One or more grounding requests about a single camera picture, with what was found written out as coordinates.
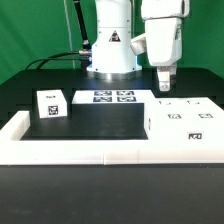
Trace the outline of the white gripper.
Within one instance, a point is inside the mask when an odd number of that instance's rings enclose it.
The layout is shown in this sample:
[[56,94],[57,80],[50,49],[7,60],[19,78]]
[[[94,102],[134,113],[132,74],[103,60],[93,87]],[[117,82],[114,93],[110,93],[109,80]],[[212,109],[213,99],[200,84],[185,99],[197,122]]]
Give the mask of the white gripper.
[[157,67],[160,91],[170,90],[174,66],[182,56],[182,21],[179,18],[151,19],[145,22],[147,55],[151,66],[169,66],[164,71]]

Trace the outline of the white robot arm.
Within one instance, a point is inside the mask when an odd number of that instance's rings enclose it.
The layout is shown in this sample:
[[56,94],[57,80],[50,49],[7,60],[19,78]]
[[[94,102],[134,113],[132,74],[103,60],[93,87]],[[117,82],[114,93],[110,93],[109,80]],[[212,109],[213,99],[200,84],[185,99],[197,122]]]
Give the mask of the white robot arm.
[[95,0],[97,39],[92,46],[88,73],[101,79],[127,78],[140,71],[137,56],[146,53],[157,69],[158,85],[168,91],[182,56],[182,19],[190,0],[142,0],[144,33],[134,37],[130,0]]

